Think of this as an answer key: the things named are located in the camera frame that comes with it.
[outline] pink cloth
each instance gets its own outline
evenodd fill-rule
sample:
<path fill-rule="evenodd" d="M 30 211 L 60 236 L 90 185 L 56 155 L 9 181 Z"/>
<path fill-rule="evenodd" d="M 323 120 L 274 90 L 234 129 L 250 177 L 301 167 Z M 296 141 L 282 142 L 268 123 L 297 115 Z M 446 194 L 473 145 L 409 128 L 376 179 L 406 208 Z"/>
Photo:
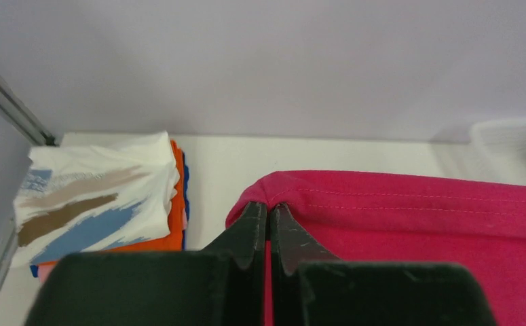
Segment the pink cloth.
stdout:
<path fill-rule="evenodd" d="M 187 229 L 187 212 L 183 209 L 183 213 L 181 214 L 181 219 L 183 220 L 183 230 Z"/>
<path fill-rule="evenodd" d="M 346 260 L 452 261 L 481 284 L 498 323 L 526 325 L 526 187 L 380 173 L 272 173 L 249 201 L 287 202 L 295 219 Z"/>
<path fill-rule="evenodd" d="M 265 245 L 265 324 L 275 325 L 273 320 L 273 271 L 271 270 L 271 242 Z"/>
<path fill-rule="evenodd" d="M 39 265 L 39 269 L 37 271 L 37 276 L 39 277 L 39 282 L 44 283 L 47 280 L 47 277 L 49 277 L 49 274 L 51 274 L 51 271 L 55 268 L 55 265 Z"/>

